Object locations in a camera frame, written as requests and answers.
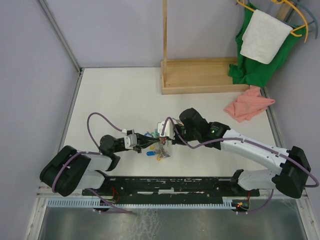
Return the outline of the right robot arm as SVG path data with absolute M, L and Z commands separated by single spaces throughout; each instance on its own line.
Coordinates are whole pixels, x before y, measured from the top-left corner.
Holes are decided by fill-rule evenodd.
M 215 148 L 249 159 L 264 167 L 263 170 L 238 169 L 229 183 L 231 193 L 236 196 L 246 191 L 278 190 L 287 197 L 299 199 L 311 177 L 311 167 L 305 152 L 293 146 L 291 149 L 270 146 L 214 121 L 208 122 L 194 108 L 179 115 L 180 123 L 168 120 L 173 144 L 187 146 L 197 141 L 198 147 Z

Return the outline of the key with green tag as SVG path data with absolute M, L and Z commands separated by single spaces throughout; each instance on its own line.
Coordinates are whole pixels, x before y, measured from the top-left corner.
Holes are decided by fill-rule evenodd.
M 171 138 L 169 138 L 168 136 L 160 136 L 159 137 L 159 141 L 160 141 L 160 143 L 162 144 L 162 145 L 167 145 L 167 146 L 169 146 L 169 145 L 171 145 L 172 144 L 172 139 Z

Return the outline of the metal keyring organizer blue handle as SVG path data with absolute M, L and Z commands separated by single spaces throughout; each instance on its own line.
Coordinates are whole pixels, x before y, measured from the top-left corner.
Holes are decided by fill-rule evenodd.
M 149 147 L 149 151 L 146 152 L 148 157 L 156 157 L 157 161 L 161 161 L 162 159 L 170 158 L 170 154 L 168 152 L 169 145 L 162 145 L 160 140 Z

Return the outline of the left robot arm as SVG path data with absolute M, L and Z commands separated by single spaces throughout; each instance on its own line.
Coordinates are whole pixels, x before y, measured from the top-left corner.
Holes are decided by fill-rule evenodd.
M 141 153 L 143 149 L 159 140 L 158 137 L 130 131 L 121 138 L 104 135 L 100 139 L 97 152 L 77 151 L 74 147 L 66 145 L 43 168 L 39 179 L 51 187 L 53 193 L 63 197 L 69 196 L 77 189 L 89 188 L 94 189 L 99 195 L 106 195 L 111 189 L 111 183 L 105 179 L 101 171 L 110 172 L 116 168 L 121 159 L 116 153 Z

